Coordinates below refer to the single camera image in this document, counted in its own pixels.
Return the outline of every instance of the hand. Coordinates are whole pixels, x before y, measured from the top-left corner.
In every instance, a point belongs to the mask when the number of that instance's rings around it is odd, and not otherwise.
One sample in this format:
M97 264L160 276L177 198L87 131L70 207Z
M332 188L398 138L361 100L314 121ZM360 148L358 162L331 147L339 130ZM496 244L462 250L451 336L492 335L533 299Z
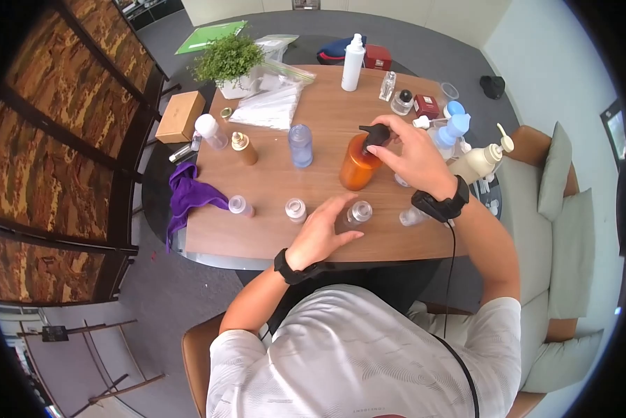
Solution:
M381 159L410 186L442 201L452 198L457 191L457 179L452 175L441 153L429 138L427 131L409 125L396 115L378 116L372 125L387 125L395 143L402 142L401 156L384 146L371 145L367 150Z
M311 213L299 235L285 251L285 260L292 270L303 270L329 257L337 248L364 236L360 231L336 235L334 222L346 203L357 198L354 193L330 197Z

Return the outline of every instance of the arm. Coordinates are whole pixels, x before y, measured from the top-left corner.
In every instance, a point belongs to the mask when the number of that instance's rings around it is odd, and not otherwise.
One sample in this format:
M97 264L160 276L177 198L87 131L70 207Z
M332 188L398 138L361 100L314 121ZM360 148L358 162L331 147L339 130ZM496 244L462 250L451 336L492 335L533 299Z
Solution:
M322 261L340 246L364 235L359 231L336 235L334 231L336 217L345 204L356 197L354 193L332 197L308 216L297 238L285 252L285 260L292 270L303 270ZM227 330L246 330L257 335L289 287L272 265L234 298L220 324L219 334Z
M397 116L379 116L373 121L392 130L392 139L403 144L401 156L382 146L368 150L380 158L408 184L426 191L436 200L451 198L457 179L425 130L417 129ZM497 297L519 300L520 271L518 257L509 233L473 196L461 215L455 218L455 231L469 249L469 257L483 278L481 305Z

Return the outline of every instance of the person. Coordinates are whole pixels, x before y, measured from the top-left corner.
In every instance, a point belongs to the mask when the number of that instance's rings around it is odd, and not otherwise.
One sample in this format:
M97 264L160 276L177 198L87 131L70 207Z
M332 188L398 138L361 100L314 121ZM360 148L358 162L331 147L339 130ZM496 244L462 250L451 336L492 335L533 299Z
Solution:
M391 129L391 138L403 144L402 153L370 146L371 153L436 200L455 195L457 178L426 131L393 115L379 116L376 123ZM359 231L334 231L337 215L355 197L334 196L308 217L285 251L292 270L361 239ZM504 417L520 384L517 253L508 232L473 196L455 218L454 230L482 276L483 295L466 344L450 346L470 373L480 416ZM265 348L258 331L288 288L272 266L229 305L210 347L208 417L475 415L469 380L452 352L358 286L337 284L312 292L289 311Z

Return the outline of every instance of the red box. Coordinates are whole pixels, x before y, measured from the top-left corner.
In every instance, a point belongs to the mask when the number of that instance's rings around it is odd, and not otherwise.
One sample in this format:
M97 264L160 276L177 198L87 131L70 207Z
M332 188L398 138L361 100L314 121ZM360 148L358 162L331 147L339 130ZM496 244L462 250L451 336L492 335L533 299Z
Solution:
M364 66L376 70L390 71L392 55L384 46L366 45L367 53L364 55Z
M418 118L422 115L426 115L429 119L438 118L440 111L435 98L432 96L417 94L414 100L413 110L415 111L415 114L418 115Z

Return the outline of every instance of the gray carpet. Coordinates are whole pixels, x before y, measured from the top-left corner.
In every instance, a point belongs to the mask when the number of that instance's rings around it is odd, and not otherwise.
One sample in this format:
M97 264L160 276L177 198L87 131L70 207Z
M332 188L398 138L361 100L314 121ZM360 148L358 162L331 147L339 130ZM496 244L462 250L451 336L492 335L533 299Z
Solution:
M438 32L385 17L341 11L261 13L227 21L235 20L247 20L250 26L245 32L254 37L272 33L339 38L349 37L354 32L367 35L370 44L388 47L396 61L418 76L449 81L458 89L460 101L473 117L471 126L477 138L474 146L485 146L498 140L497 122L501 122L507 132L518 127L508 98L490 100L482 94L478 79L493 75L493 72L480 51ZM162 69L176 81L183 80L184 92L197 88L185 68L194 53L174 55L174 52L192 30L187 14L180 11L138 33ZM146 152L141 168L147 158ZM139 188L136 193L135 206L138 206ZM164 245L151 232L143 216L135 217L134 222L135 243L140 246L140 252L136 263L125 275L120 301L46 308L45 312L52 324L69 327L82 326L83 318L90 324L137 318L136 324L125 327L136 360L147 377L160 372L166 373L167 377L120 398L148 418L196 417L183 370L181 337L189 327L223 312L242 284L232 271L196 264L177 254L166 254ZM449 261L444 260L420 300L445 302L448 268ZM480 277L468 257L457 258L451 280L450 305L476 312L481 291ZM140 381L130 366L119 334L100 331L93 335L112 377L115 379L123 372L130 373L130 378L119 388Z

